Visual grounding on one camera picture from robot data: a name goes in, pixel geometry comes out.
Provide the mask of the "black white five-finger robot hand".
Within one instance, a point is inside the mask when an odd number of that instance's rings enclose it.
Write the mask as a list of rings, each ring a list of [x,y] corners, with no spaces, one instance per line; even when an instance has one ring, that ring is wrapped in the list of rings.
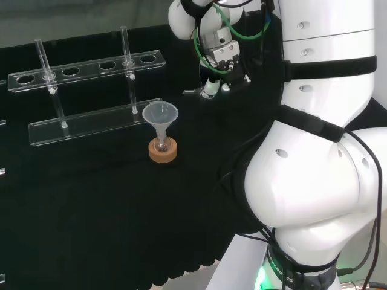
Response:
[[[200,61],[200,96],[211,100],[219,92],[248,85],[251,80],[242,65],[239,43],[231,40],[218,47],[205,48]]]

